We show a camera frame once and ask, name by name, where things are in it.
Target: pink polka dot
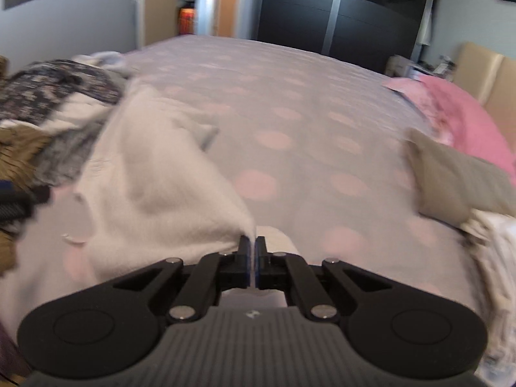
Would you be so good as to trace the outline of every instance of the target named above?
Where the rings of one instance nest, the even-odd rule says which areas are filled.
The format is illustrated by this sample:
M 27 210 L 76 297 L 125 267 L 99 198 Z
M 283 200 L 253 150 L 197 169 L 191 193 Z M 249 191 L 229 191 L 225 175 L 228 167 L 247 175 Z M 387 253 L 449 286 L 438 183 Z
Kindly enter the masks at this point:
M 68 195 L 69 193 L 73 192 L 75 188 L 74 184 L 67 184 L 64 186 L 58 186 L 55 188 L 52 188 L 52 198 L 54 201 L 60 200 L 62 197 Z
M 63 268 L 68 276 L 76 282 L 87 282 L 94 274 L 81 247 L 68 246 L 63 252 Z
M 414 188 L 414 175 L 407 170 L 395 170 L 394 178 L 402 188 L 412 190 Z
M 286 119 L 287 121 L 300 121 L 303 119 L 300 113 L 294 109 L 289 108 L 274 108 L 273 112 L 280 118 Z
M 292 77 L 285 77 L 284 80 L 287 82 L 287 83 L 290 83 L 290 84 L 295 84 L 295 85 L 304 85 L 304 82 L 301 81 L 301 80 L 298 80 L 297 78 L 292 78 Z
M 328 117 L 334 121 L 337 121 L 337 122 L 340 122 L 344 125 L 347 125 L 347 126 L 350 126 L 352 128 L 356 128 L 356 125 L 355 125 L 355 122 L 353 119 L 345 116 L 345 115 L 342 115 L 341 113 L 337 113 L 337 112 L 329 112 L 328 113 Z
M 301 94 L 299 94 L 298 92 L 295 92 L 293 90 L 285 90 L 285 96 L 287 96 L 291 100 L 303 99 L 303 96 Z
M 244 170 L 233 181 L 236 192 L 253 201 L 270 201 L 278 193 L 278 184 L 272 176 L 259 170 Z
M 261 145 L 273 150 L 289 150 L 293 145 L 291 137 L 276 131 L 258 131 L 254 137 Z
M 179 93 L 183 88 L 178 85 L 169 85 L 166 87 L 165 92 L 170 95 Z
M 432 228 L 432 222 L 427 218 L 410 217 L 407 219 L 407 226 L 412 235 L 426 247 L 434 247 L 437 237 Z
M 231 112 L 231 106 L 224 103 L 203 103 L 202 108 L 215 115 L 226 115 Z
M 227 87 L 224 91 L 229 94 L 238 94 L 241 96 L 247 94 L 247 90 L 242 87 Z
M 352 154 L 362 154 L 362 146 L 351 138 L 339 135 L 338 137 L 335 137 L 334 142 L 335 145 L 342 150 L 348 151 Z
M 333 187 L 344 195 L 363 196 L 367 191 L 367 185 L 358 177 L 350 174 L 334 174 L 330 180 Z
M 437 286 L 435 286 L 434 284 L 429 284 L 428 282 L 424 282 L 422 284 L 418 284 L 418 286 L 416 288 L 421 289 L 423 291 L 427 291 L 428 293 L 443 297 L 443 293 L 441 292 L 441 290 L 439 288 L 437 288 Z
M 325 231 L 321 245 L 325 253 L 349 261 L 362 253 L 367 240 L 355 230 L 339 226 Z

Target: sliding door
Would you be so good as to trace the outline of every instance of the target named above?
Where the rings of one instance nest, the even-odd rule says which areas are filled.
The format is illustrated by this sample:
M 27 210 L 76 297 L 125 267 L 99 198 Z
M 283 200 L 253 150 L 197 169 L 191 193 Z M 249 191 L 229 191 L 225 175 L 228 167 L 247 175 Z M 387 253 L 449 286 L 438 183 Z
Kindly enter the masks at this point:
M 410 58 L 427 0 L 262 0 L 257 39 L 383 72 Z

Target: orange object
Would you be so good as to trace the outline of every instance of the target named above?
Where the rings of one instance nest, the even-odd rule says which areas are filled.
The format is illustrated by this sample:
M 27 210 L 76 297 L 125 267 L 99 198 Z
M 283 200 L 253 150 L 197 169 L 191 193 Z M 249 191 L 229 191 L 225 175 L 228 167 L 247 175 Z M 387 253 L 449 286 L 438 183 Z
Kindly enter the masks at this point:
M 192 35 L 194 33 L 194 8 L 182 8 L 179 11 L 179 35 Z

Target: door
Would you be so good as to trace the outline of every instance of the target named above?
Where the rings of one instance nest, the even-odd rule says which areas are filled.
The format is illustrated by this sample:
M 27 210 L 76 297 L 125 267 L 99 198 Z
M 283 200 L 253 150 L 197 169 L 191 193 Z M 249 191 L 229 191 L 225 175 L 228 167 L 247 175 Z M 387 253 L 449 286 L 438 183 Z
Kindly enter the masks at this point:
M 137 0 L 138 47 L 177 35 L 177 0 Z
M 238 0 L 219 0 L 217 35 L 233 37 Z

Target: logo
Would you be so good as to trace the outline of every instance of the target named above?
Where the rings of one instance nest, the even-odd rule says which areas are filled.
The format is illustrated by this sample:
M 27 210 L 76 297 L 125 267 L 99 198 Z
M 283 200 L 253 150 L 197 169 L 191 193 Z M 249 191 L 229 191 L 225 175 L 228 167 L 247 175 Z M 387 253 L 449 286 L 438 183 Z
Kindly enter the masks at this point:
M 252 319 L 255 319 L 255 317 L 259 317 L 260 315 L 261 315 L 261 313 L 256 310 L 251 310 L 246 313 L 246 316 L 249 318 L 252 318 Z

